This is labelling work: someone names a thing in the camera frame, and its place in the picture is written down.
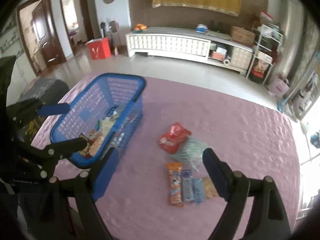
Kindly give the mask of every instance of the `blue snack package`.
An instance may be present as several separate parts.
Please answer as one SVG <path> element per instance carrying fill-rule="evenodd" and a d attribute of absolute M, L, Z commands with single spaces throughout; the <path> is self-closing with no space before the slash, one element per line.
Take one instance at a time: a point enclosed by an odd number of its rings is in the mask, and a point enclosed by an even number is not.
<path fill-rule="evenodd" d="M 182 176 L 182 200 L 187 201 L 193 201 L 193 189 L 192 189 L 192 177 L 191 177 L 192 171 L 191 170 L 182 170 L 181 176 Z"/>
<path fill-rule="evenodd" d="M 195 204 L 200 204 L 205 200 L 203 180 L 202 179 L 192 179 L 193 195 L 195 199 Z"/>

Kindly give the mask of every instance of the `clear plastic bag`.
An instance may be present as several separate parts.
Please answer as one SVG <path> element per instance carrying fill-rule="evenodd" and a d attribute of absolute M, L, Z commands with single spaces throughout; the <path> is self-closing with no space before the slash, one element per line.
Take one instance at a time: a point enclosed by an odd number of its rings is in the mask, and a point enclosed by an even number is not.
<path fill-rule="evenodd" d="M 196 164 L 202 161 L 202 153 L 208 147 L 206 143 L 189 136 L 188 140 L 180 146 L 177 153 L 171 155 L 171 157 L 184 164 L 190 164 L 197 170 Z"/>

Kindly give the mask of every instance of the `brown wall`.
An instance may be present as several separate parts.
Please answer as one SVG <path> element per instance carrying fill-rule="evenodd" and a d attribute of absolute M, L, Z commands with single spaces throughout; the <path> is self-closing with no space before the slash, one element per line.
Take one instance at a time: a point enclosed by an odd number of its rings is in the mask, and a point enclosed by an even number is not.
<path fill-rule="evenodd" d="M 231 25 L 251 28 L 252 13 L 267 11 L 268 0 L 242 0 L 238 17 L 199 8 L 165 7 L 152 8 L 152 0 L 129 0 L 132 27 L 136 23 L 147 26 L 180 27 L 195 29 L 197 24 L 211 28 L 214 21 L 216 30 L 229 32 Z"/>

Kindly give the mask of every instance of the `doorway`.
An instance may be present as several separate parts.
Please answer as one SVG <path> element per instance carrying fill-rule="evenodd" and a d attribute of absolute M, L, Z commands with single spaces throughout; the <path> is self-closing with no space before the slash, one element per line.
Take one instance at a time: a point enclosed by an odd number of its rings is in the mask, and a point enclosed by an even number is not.
<path fill-rule="evenodd" d="M 51 0 L 29 0 L 17 7 L 21 41 L 37 76 L 66 62 L 52 19 Z"/>
<path fill-rule="evenodd" d="M 93 39 L 87 0 L 60 0 L 63 20 L 72 52 L 75 55 Z"/>

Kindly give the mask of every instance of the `roll of tape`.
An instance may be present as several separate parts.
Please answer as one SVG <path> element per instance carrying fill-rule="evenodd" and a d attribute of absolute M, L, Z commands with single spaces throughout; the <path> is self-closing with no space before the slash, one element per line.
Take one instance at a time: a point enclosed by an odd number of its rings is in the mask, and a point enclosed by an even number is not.
<path fill-rule="evenodd" d="M 229 65 L 230 65 L 230 60 L 225 59 L 225 60 L 223 61 L 223 63 L 224 63 L 224 65 L 229 66 Z"/>

